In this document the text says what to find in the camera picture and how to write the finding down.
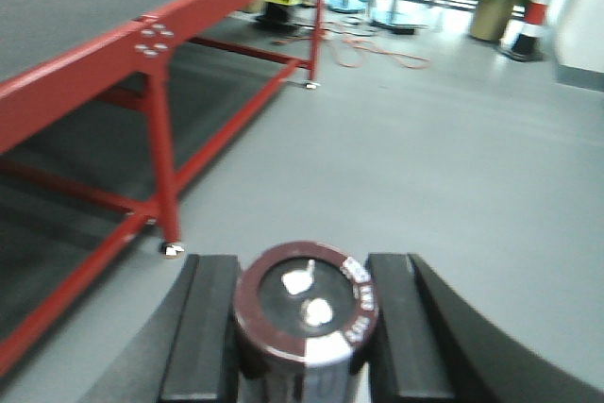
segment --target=gray floor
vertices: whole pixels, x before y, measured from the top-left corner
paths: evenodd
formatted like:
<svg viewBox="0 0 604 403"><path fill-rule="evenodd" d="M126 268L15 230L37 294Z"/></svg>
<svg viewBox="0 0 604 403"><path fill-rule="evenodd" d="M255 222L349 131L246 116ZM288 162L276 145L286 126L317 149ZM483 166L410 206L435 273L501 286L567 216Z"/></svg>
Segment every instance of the gray floor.
<svg viewBox="0 0 604 403"><path fill-rule="evenodd" d="M432 59L426 70L378 55L346 69L324 48L322 87L285 88L183 197L189 251L243 266L296 239L359 259L416 252L511 336L604 389L604 97L557 84L551 60L467 39L465 13L439 19L376 38ZM76 402L177 274L182 261L156 247L138 242L0 400Z"/></svg>

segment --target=red metal frame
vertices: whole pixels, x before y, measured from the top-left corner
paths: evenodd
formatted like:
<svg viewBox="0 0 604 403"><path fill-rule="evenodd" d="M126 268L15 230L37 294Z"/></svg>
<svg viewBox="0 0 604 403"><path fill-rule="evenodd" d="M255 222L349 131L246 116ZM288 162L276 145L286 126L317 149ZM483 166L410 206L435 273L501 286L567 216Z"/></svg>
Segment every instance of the red metal frame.
<svg viewBox="0 0 604 403"><path fill-rule="evenodd" d="M0 172L126 215L90 256L21 325L2 340L0 377L44 334L145 224L157 219L164 240L167 243L179 241L178 193L254 118L296 68L307 69L310 80L314 80L322 0L317 0L315 31L308 59L201 38L191 39L200 30L218 22L248 1L176 0L52 61L0 83L0 118L11 125L10 128L0 128L0 154L90 99L97 98L144 114L156 179L155 193L146 201L138 201L0 158ZM176 170L165 84L172 50L189 39L250 57L269 59L285 66ZM143 49L153 52L145 54ZM143 93L112 88L134 72L141 72L145 76Z"/></svg>

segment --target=blue stand base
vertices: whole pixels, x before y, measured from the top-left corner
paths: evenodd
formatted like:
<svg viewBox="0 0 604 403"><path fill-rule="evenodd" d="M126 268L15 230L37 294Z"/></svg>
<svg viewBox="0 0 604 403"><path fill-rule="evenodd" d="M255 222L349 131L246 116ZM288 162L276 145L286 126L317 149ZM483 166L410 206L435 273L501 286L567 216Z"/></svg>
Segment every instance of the blue stand base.
<svg viewBox="0 0 604 403"><path fill-rule="evenodd" d="M361 0L327 0L327 8L337 13L356 14L365 10Z"/></svg>

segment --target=bolt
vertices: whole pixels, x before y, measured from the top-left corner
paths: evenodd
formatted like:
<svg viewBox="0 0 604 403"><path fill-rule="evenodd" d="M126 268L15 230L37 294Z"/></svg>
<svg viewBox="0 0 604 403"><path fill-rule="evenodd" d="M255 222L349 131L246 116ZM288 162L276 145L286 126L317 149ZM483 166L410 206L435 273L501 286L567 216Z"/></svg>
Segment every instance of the bolt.
<svg viewBox="0 0 604 403"><path fill-rule="evenodd" d="M147 49L146 51L143 51L143 54L147 58L154 59L155 57L157 57L159 55L159 52L153 51L151 49Z"/></svg>

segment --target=red table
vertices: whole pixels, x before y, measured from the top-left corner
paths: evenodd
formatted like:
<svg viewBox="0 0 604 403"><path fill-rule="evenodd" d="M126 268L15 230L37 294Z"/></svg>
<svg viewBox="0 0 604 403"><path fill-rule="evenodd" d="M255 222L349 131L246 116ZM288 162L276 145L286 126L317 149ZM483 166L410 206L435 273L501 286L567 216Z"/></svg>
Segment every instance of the red table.
<svg viewBox="0 0 604 403"><path fill-rule="evenodd" d="M27 5L29 1L34 2L34 5ZM35 15L45 7L44 4L38 5L36 2L43 1L0 0L0 3L13 5L12 11L16 11L15 14L22 10L26 11L27 15ZM141 0L130 10L121 5L121 0L115 0L120 4L119 8L113 8L110 0L94 2L95 6L101 5L99 8L107 8L107 11L100 11L99 14L99 18L107 23L92 24L89 27L92 29L92 35L83 41L81 36L77 36L74 38L75 45L70 45L69 40L63 39L65 30L62 27L72 27L73 31L77 31L71 22L75 13L69 9L61 13L57 8L53 8L51 19L54 19L45 24L31 18L16 18L13 22L10 17L0 18L0 154L93 98L102 99L144 115L148 126L148 143L156 186L148 199L134 200L0 158L2 172L34 181L46 188L93 202L124 215L121 223L110 235L91 251L21 325L2 340L0 376L24 355L149 221L157 221L167 247L177 246L180 241L178 194L259 112L296 68L308 70L309 81L315 80L322 0L316 2L315 28L307 59L196 37L200 31L214 25L249 1ZM70 0L47 0L48 2L56 2L58 8L73 8L77 0L74 0L74 4L70 4ZM128 19L121 20L120 14L127 14ZM30 20L32 28L36 25L45 27L48 36L44 37L43 31L40 32L41 36L36 36L38 32L30 32L27 27L23 30L19 20L25 21L22 25L29 24L26 21ZM27 40L16 40L15 36L18 38L20 34L27 36ZM184 42L268 59L283 64L283 67L184 165L175 168L165 85L168 78L168 62L175 48ZM5 52L3 46L12 44L17 45L16 50L8 48ZM15 56L17 63L5 60L3 65L4 56L8 56L8 59ZM141 92L115 86L120 80L137 72L144 75L144 89Z"/></svg>

